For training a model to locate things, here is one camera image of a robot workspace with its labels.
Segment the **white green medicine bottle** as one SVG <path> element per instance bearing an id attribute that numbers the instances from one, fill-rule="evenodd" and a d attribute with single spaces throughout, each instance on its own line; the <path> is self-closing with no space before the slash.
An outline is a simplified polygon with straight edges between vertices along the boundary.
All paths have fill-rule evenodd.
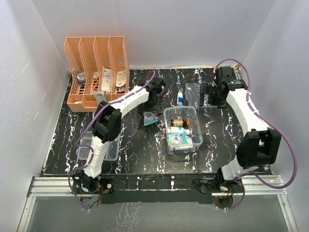
<path id="1" fill-rule="evenodd" d="M 191 131 L 183 127 L 170 127 L 168 129 L 168 134 L 179 134 L 179 133 L 186 133 L 187 135 L 190 135 Z"/>

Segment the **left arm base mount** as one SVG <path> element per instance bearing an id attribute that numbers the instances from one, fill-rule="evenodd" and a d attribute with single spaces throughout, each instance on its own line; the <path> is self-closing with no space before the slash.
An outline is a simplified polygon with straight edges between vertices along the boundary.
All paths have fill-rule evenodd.
<path id="1" fill-rule="evenodd" d="M 79 179 L 79 174 L 71 178 L 71 185 L 77 196 L 94 195 L 101 204 L 115 203 L 115 181 L 110 178 Z"/>

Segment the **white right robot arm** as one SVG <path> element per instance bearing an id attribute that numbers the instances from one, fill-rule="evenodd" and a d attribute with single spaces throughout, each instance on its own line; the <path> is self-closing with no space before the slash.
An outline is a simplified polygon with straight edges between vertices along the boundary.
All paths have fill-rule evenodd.
<path id="1" fill-rule="evenodd" d="M 225 192 L 232 187 L 236 178 L 275 162 L 281 135 L 261 120 L 255 109 L 248 106 L 248 86 L 236 77 L 232 67 L 217 68 L 213 83 L 202 84 L 200 90 L 208 95 L 209 105 L 220 108 L 230 106 L 243 132 L 235 158 L 219 168 L 215 178 L 207 182 L 212 188 Z"/>

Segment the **clear plastic box lid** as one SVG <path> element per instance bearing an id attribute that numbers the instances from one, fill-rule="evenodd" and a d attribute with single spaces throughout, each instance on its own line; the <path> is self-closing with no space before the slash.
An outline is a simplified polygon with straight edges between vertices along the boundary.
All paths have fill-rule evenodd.
<path id="1" fill-rule="evenodd" d="M 226 107 L 227 103 L 225 99 L 217 98 L 215 95 L 215 90 L 217 87 L 213 83 L 209 83 L 210 91 L 208 95 L 208 106 L 199 107 L 199 96 L 200 96 L 200 85 L 202 83 L 192 83 L 186 84 L 185 98 L 189 106 L 194 106 L 195 108 L 212 108 L 212 107 Z"/>

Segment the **clear divided tray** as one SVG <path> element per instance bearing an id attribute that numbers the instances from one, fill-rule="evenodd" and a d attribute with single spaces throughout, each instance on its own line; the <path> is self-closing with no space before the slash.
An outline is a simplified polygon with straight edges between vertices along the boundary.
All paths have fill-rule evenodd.
<path id="1" fill-rule="evenodd" d="M 76 155 L 79 160 L 87 160 L 89 152 L 91 149 L 90 146 L 93 148 L 94 151 L 99 151 L 99 148 L 95 148 L 93 145 L 93 134 L 91 131 L 88 131 L 85 133 L 83 138 L 81 139 L 81 147 L 77 148 Z M 109 146 L 107 147 L 107 151 L 105 154 L 104 161 L 115 161 L 118 158 L 118 152 L 119 152 L 119 144 L 120 144 L 120 135 L 110 142 Z"/>

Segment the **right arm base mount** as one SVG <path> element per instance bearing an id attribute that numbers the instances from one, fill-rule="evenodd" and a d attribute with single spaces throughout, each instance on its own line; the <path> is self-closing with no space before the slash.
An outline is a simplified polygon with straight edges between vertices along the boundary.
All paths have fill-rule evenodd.
<path id="1" fill-rule="evenodd" d="M 222 196 L 214 196 L 213 204 L 217 207 L 231 207 L 234 200 L 234 180 L 225 180 L 223 174 L 217 173 L 214 179 L 197 178 L 193 180 L 193 186 L 201 193 L 222 193 Z"/>

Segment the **teal bandage packet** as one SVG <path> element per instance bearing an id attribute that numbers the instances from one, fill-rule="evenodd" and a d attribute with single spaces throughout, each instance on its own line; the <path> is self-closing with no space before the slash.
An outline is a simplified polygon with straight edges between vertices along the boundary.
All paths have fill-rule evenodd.
<path id="1" fill-rule="evenodd" d="M 169 134 L 169 143 L 171 145 L 185 145 L 188 144 L 186 133 Z"/>
<path id="2" fill-rule="evenodd" d="M 144 126 L 148 126 L 154 124 L 158 121 L 155 113 L 152 112 L 144 112 L 143 113 L 143 124 Z"/>

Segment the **brown medicine bottle orange cap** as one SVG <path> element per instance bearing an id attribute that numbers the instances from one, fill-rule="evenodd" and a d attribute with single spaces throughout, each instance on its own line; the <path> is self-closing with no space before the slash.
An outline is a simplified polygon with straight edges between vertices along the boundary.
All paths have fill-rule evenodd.
<path id="1" fill-rule="evenodd" d="M 190 120 L 188 119 L 172 119 L 171 126 L 172 127 L 182 127 L 182 128 L 189 128 L 191 125 Z"/>

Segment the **white blue mask packet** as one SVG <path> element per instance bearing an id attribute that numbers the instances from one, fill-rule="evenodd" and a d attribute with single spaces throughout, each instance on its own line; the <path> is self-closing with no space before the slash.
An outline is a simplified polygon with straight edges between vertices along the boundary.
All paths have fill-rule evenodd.
<path id="1" fill-rule="evenodd" d="M 191 137 L 187 135 L 186 138 L 187 138 L 188 144 L 185 144 L 185 145 L 171 145 L 171 144 L 169 143 L 169 145 L 170 145 L 171 147 L 174 147 L 174 148 L 181 147 L 181 146 L 186 146 L 186 145 L 191 145 L 191 144 L 193 143 Z"/>

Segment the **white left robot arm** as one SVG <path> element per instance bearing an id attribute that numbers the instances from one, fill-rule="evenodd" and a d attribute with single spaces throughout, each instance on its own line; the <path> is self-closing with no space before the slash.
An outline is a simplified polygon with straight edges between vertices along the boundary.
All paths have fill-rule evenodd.
<path id="1" fill-rule="evenodd" d="M 99 189 L 103 161 L 108 153 L 110 144 L 120 134 L 122 119 L 135 108 L 142 112 L 156 112 L 159 99 L 164 95 L 166 84 L 160 77 L 151 76 L 143 86 L 135 86 L 122 97 L 99 103 L 93 121 L 92 141 L 86 165 L 79 174 L 79 185 L 90 193 Z"/>

